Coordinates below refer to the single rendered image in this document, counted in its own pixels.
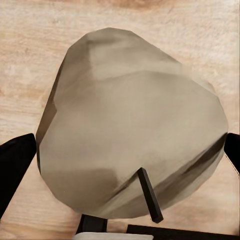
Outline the pillar candle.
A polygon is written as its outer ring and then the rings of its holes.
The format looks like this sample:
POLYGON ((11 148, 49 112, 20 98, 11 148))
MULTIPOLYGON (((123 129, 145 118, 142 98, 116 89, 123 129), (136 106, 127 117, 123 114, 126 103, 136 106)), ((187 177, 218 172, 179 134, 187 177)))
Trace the pillar candle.
POLYGON ((68 49, 35 135, 37 167, 80 214, 158 224, 213 176, 228 131, 210 82, 133 31, 107 27, 68 49))

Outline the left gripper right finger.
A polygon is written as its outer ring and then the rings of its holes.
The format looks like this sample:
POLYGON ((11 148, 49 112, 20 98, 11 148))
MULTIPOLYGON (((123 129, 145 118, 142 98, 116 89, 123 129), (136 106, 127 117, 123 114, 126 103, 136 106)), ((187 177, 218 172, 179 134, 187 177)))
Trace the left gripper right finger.
POLYGON ((240 135, 229 133, 227 135, 224 151, 240 173, 240 135))

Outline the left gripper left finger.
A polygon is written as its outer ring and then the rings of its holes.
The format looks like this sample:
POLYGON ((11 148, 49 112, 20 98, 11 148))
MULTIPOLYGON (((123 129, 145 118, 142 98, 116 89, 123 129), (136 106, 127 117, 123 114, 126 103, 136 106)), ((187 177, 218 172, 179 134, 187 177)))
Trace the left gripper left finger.
POLYGON ((18 136, 0 145, 0 219, 36 155, 33 133, 18 136))

